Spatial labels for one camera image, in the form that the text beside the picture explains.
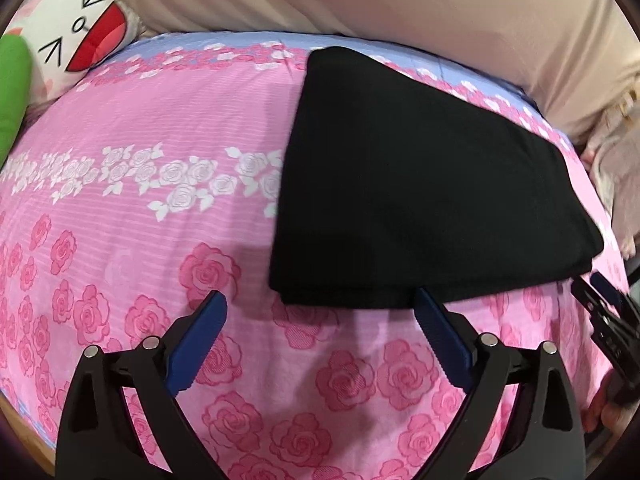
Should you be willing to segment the person's right hand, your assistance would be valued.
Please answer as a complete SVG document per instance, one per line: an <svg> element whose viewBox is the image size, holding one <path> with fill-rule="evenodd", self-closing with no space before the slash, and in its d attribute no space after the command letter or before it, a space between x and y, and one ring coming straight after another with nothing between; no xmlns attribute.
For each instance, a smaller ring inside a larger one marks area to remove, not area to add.
<svg viewBox="0 0 640 480"><path fill-rule="evenodd" d="M608 387L615 377L615 370L609 370L600 383L596 395L591 400L589 408L582 412L582 429L587 433L593 432L602 425L613 437L619 438L630 424L639 403L618 405L608 397Z"/></svg>

